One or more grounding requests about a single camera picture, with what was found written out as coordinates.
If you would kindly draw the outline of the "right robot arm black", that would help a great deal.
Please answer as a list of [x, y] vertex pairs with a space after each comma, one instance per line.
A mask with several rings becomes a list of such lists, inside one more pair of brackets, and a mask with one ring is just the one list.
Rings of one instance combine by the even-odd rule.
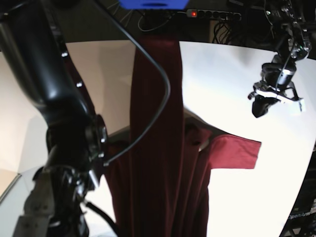
[[48, 160], [34, 175], [15, 237], [86, 237], [81, 205], [114, 221], [86, 201], [99, 185], [95, 163], [106, 152], [107, 131], [68, 53], [50, 6], [42, 0], [0, 3], [0, 49], [20, 88], [47, 124]]

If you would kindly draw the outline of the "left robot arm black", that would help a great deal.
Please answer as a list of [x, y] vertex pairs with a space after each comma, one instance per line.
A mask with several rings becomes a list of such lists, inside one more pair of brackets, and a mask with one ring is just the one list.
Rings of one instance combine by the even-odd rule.
[[298, 5], [293, 0], [266, 0], [265, 16], [276, 40], [276, 55], [262, 65], [261, 80], [253, 85], [248, 99], [253, 100], [252, 114], [262, 117], [276, 103], [288, 104], [294, 115], [306, 110], [292, 81], [296, 62], [308, 57], [312, 45]]

